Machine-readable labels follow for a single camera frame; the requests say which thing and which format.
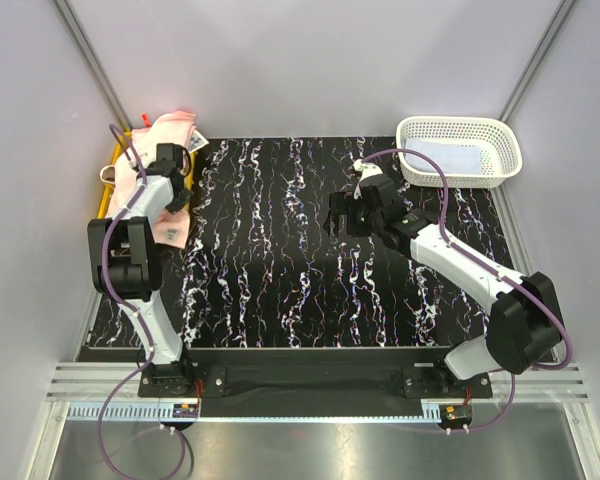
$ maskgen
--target yellow basket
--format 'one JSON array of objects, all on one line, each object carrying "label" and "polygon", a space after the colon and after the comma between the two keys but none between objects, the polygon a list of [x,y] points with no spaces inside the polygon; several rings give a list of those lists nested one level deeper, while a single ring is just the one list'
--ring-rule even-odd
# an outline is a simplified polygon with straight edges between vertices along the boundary
[{"label": "yellow basket", "polygon": [[[131,141],[131,132],[124,132],[124,136]],[[116,142],[116,148],[113,151],[113,156],[111,157],[111,165],[116,164],[116,160],[120,157],[120,155],[122,155],[122,153],[122,147],[120,147],[120,145]],[[193,152],[191,154],[191,171],[184,181],[189,190],[191,190],[191,187],[193,186],[193,167],[197,153],[198,152]],[[104,193],[102,194],[102,201],[100,202],[100,208],[98,209],[98,218],[104,218],[104,216],[107,214],[107,210],[109,210],[109,202],[111,201],[111,195],[113,195],[113,185],[105,185]]]}]

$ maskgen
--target black and white patterned surface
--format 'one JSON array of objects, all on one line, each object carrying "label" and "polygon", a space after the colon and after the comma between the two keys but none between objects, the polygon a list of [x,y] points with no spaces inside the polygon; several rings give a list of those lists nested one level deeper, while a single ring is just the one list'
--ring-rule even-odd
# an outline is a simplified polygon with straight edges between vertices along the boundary
[{"label": "black and white patterned surface", "polygon": [[[190,347],[450,345],[487,317],[458,287],[378,238],[328,238],[327,195],[355,179],[353,160],[393,138],[215,140],[192,205],[186,249],[165,252],[162,297]],[[410,187],[397,156],[379,164],[408,206],[439,211],[442,192]],[[491,195],[452,190],[447,227],[510,266]],[[89,346],[139,345],[108,299]]]}]

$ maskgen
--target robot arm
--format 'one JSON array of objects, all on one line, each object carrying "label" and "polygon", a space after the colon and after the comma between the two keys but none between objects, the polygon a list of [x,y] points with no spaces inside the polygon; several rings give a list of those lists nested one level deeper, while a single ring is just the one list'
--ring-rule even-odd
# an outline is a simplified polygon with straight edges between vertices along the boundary
[{"label": "robot arm", "polygon": [[[109,278],[118,295],[142,315],[153,338],[154,355],[143,372],[152,385],[186,387],[193,381],[193,369],[182,339],[173,329],[160,297],[162,265],[152,228],[166,208],[175,213],[189,201],[182,173],[186,149],[175,144],[158,144],[156,161],[147,169],[146,186],[138,178],[136,191],[142,189],[131,209],[116,225],[108,245]],[[96,290],[108,293],[103,279],[102,247],[111,218],[94,219],[87,229],[91,274]],[[120,304],[137,332],[149,358],[149,339],[132,308]]]},{"label": "robot arm", "polygon": [[531,291],[562,321],[549,278],[539,272],[524,277],[449,234],[450,242],[492,266],[498,275],[489,273],[451,248],[442,238],[435,218],[421,209],[408,211],[395,183],[378,166],[358,160],[353,170],[360,176],[355,190],[329,197],[329,216],[324,225],[327,232],[337,235],[339,218],[345,216],[350,235],[375,233],[385,246],[440,272],[490,312],[487,335],[458,345],[441,362],[440,368],[446,370],[451,382],[495,369],[522,373],[562,340],[546,315],[501,280],[506,276]]}]

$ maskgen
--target plastic basket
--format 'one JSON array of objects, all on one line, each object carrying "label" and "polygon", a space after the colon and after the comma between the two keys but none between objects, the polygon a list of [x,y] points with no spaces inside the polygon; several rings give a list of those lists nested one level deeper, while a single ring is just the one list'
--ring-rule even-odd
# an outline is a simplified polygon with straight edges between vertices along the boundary
[{"label": "plastic basket", "polygon": [[[131,141],[131,132],[124,132],[124,136],[127,137],[129,141]],[[116,164],[116,160],[120,158],[120,155],[122,155],[122,153],[122,147],[120,147],[120,145],[118,145],[118,143],[116,142],[116,148],[114,149],[113,156],[111,157],[111,165]],[[195,157],[197,153],[198,152],[193,152],[191,154],[191,171],[189,172],[189,175],[187,175],[187,178],[184,181],[186,187],[189,190],[191,190],[191,187],[193,185],[193,170],[195,165]],[[104,216],[107,214],[107,210],[109,210],[109,202],[111,201],[111,195],[113,195],[113,185],[105,185],[104,193],[102,194],[102,200],[100,201],[100,208],[98,208],[97,218],[104,218]]]},{"label": "plastic basket", "polygon": [[[404,148],[410,138],[480,148],[482,174],[449,174],[447,180],[450,187],[495,188],[522,168],[522,156],[515,135],[504,123],[491,118],[409,117],[401,121],[396,130],[398,148]],[[416,170],[407,163],[402,153],[400,168],[413,185],[442,187],[442,180],[437,173]]]}]

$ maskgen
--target pink cloth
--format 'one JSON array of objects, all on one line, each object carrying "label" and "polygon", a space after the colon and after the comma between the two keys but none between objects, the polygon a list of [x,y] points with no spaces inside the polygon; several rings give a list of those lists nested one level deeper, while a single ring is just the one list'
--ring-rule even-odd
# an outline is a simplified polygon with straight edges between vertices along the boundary
[{"label": "pink cloth", "polygon": [[[149,128],[133,130],[131,132],[133,146],[136,147],[138,155],[142,159],[142,165],[147,167],[155,161],[158,143],[176,143],[187,148],[195,129],[193,125],[195,118],[193,113],[177,111],[162,115]],[[136,187],[136,175],[137,173],[129,166],[127,157],[123,153],[116,160],[116,184],[109,202],[107,217],[113,216],[125,205]],[[152,228],[155,242],[184,248],[187,243],[190,221],[189,212],[184,209],[173,215],[163,210]]]}]

